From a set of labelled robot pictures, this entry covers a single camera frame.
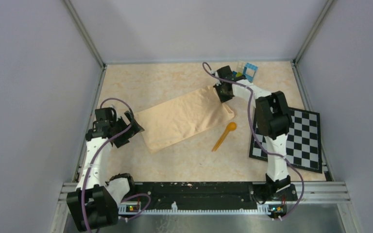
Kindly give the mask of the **peach cloth napkin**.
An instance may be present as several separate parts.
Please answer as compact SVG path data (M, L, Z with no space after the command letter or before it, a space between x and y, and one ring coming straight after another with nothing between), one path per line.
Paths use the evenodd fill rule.
M213 86L199 88L135 114L150 152L157 152L232 120L235 112L221 103Z

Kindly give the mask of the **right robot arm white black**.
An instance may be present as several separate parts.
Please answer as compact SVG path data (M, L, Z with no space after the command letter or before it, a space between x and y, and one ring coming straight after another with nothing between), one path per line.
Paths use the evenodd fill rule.
M255 132L264 136L266 145L261 150L268 155L265 193L271 200L278 200L290 187L290 176L287 168L287 139L292 118L285 94L281 91L264 90L241 75L235 76L229 66L209 71L218 79L216 92L221 102L233 97L248 101L254 108Z

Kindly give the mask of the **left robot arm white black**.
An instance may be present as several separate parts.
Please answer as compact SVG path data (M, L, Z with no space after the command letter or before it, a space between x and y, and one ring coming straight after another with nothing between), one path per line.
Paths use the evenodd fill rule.
M113 107L95 110L95 121L85 134L86 156L80 180L67 194L67 205L79 232L117 224L118 205L136 196L133 177L123 173L108 177L107 162L113 147L119 148L144 129L132 110L124 113L126 123Z

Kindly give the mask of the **colourful toy brick model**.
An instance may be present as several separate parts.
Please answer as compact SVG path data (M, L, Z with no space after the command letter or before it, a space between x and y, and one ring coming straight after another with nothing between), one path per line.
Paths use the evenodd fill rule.
M253 82L255 75L257 73L258 66L244 62L244 61L238 61L237 66L235 70L233 70L233 74L236 77L244 76L249 82Z

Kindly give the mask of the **orange plastic spoon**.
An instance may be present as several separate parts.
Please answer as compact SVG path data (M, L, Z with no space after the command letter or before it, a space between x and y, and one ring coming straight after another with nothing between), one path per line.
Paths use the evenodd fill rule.
M221 144L224 142L224 140L226 139L226 137L228 136L228 134L231 132L231 131L234 131L236 130L237 128L237 124L235 122L230 122L226 127L225 127L225 130L224 132L222 133L222 135L220 136L220 138L218 139L218 141L215 143L214 147L212 148L212 152L215 152L220 146Z

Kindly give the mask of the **black white checkerboard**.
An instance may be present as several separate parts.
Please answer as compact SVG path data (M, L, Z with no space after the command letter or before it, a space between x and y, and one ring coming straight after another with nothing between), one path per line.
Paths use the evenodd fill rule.
M289 108L293 124L287 139L287 159L298 169L322 173L320 114Z

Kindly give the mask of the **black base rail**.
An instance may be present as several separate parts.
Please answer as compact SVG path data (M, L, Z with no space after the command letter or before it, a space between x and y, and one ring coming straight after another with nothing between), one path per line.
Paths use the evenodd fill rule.
M143 182L132 186L127 196L139 193L148 194L135 198L141 205L151 200L147 210L254 210L261 204L298 199L294 185L272 193L257 182Z

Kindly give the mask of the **aluminium frame profile front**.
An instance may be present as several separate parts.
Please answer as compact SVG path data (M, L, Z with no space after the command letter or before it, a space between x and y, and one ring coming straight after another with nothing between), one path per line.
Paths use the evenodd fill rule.
M148 194L139 193L129 197L125 195L119 202L118 211L121 216L135 216L138 213L144 215L259 215L279 219L285 216L296 205L327 205L350 201L346 185L341 182L294 182L291 185L295 186L298 194L296 201L261 204L254 210L178 210L177 208L170 210L147 210L151 200L148 199L146 204L141 205L139 201L135 201L135 198L148 198ZM64 184L61 189L59 201L67 203L67 194L74 191L76 186L76 183Z

